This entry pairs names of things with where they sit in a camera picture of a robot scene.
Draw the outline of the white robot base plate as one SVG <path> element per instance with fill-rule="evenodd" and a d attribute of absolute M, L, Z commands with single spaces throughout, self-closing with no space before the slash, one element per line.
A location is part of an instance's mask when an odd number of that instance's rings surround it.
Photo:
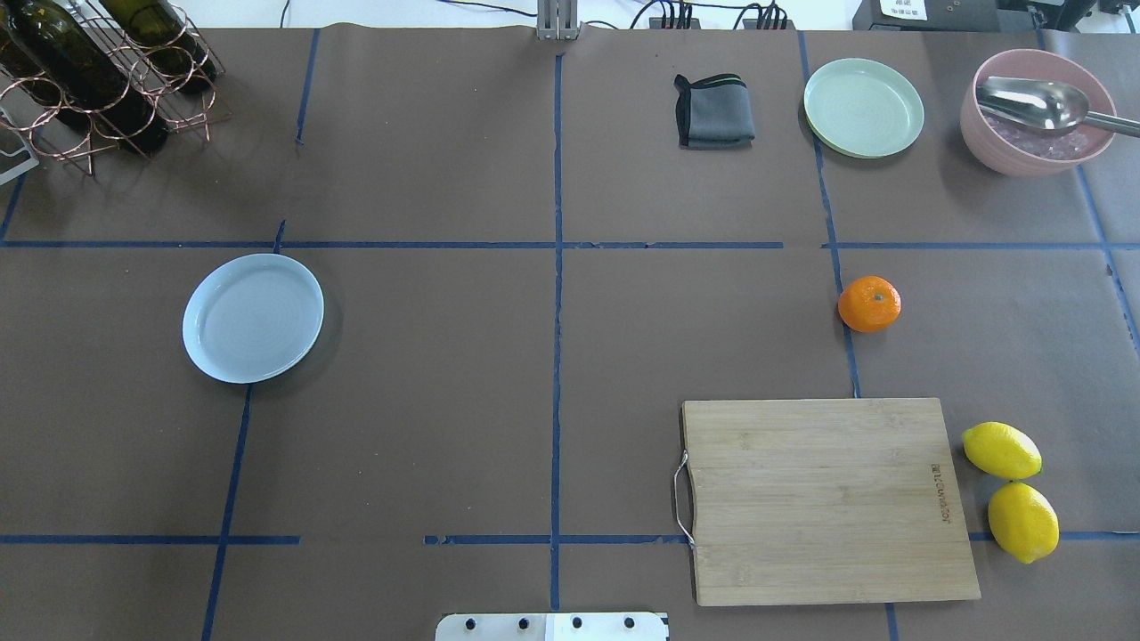
<path fill-rule="evenodd" d="M 669 640 L 663 612 L 453 612 L 435 640 Z"/>

